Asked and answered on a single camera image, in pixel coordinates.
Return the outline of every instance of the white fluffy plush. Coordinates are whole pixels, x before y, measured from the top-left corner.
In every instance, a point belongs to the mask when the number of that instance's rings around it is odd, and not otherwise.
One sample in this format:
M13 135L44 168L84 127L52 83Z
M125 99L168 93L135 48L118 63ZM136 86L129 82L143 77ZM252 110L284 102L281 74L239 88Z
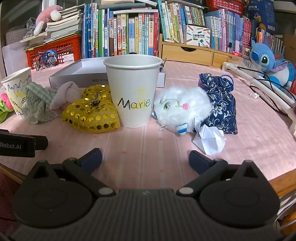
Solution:
M212 104L200 88L170 87L156 94L154 111L160 125L176 132L176 126L187 123L187 131L194 130L194 118L201 122L211 111Z

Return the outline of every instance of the pink plush toy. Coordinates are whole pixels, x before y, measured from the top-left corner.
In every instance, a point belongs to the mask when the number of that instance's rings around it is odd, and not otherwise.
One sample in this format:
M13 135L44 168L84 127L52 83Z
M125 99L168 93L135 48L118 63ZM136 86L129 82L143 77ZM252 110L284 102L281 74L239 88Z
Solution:
M44 9L36 19L36 28L34 30L34 36L41 33L46 28L47 23L58 21L62 18L58 11L62 11L63 8L59 5L52 5Z
M1 100L6 104L6 106L8 107L8 109L13 110L13 107L9 101L9 98L7 96L7 94L2 94L0 96Z

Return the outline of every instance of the white pipe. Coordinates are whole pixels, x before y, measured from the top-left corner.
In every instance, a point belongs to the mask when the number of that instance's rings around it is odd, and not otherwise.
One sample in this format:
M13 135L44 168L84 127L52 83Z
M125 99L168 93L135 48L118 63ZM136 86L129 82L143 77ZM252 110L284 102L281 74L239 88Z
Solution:
M247 73L239 70L237 67L235 67L233 64L224 62L222 65L222 70L228 71L231 70L238 76L241 76L245 78L247 81L249 81L252 85L259 88L262 92L264 92L267 96L269 96L279 107L283 109L284 112L287 113L289 118L292 120L292 125L289 128L290 132L295 135L296 134L296 115L294 113L294 108L296 104L280 89L274 88L274 90L281 96L283 99L285 99L289 104L287 104L284 100L282 100L279 96L277 96L271 89L269 89L267 86L262 84L260 81L254 79Z

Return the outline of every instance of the floral fabric bag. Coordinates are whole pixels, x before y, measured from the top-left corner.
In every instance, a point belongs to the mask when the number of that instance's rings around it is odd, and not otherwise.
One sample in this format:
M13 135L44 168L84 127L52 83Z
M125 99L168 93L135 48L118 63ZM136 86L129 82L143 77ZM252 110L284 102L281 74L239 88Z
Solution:
M211 76L211 74L200 74L202 87L210 101L213 104L213 111L211 115L206 118L201 126L207 125L208 127L216 126L219 130L222 130L224 134L237 134L237 121L236 121L236 109L235 98L230 93L233 91L234 82L223 76Z

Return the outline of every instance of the blue plush toy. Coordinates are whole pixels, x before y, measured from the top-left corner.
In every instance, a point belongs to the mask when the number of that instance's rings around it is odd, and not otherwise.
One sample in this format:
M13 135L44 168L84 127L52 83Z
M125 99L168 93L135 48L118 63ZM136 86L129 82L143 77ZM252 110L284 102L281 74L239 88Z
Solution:
M252 48L250 51L252 64L256 67L260 66L271 81L280 84L283 88L277 84L273 85L287 93L285 89L290 90L292 81L296 77L296 69L291 62L284 59L282 54L275 55L268 45L255 43L255 41L252 40Z

